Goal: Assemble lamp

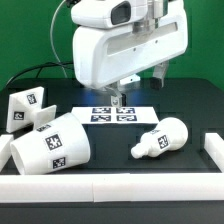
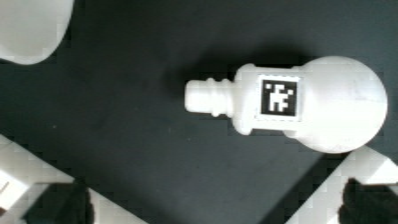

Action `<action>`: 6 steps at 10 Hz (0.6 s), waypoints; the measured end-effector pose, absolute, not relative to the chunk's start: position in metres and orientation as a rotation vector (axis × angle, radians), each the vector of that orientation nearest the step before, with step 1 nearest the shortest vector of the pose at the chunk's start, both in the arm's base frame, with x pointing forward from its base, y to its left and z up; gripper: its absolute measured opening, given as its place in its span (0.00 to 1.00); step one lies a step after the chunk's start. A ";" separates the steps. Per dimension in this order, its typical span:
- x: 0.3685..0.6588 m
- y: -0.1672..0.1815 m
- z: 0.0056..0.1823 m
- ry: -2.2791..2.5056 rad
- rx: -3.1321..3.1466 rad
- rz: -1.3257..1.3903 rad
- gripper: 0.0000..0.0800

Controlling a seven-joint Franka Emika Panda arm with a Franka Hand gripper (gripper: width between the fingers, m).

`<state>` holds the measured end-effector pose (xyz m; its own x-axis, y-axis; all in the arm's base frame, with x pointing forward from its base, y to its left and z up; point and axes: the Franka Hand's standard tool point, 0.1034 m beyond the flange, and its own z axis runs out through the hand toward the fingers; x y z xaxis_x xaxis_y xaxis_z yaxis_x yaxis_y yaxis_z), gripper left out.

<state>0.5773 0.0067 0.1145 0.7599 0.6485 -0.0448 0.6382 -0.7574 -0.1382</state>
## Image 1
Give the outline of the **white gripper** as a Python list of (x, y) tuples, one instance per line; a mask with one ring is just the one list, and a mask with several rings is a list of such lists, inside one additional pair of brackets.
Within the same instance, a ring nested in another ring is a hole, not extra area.
[(160, 90), (168, 60), (183, 54), (187, 44), (184, 9), (169, 10), (151, 34), (134, 34), (131, 25), (111, 30), (79, 27), (73, 37), (75, 75), (89, 88), (106, 86), (111, 105), (121, 107), (122, 94), (116, 85), (110, 84), (156, 65), (150, 86)]

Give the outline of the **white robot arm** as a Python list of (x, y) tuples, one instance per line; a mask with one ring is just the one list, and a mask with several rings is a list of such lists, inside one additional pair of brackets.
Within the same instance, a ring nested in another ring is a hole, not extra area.
[(104, 89), (123, 106), (119, 81), (153, 68), (150, 86), (160, 89), (169, 60), (188, 44), (183, 0), (81, 0), (71, 10), (77, 80)]

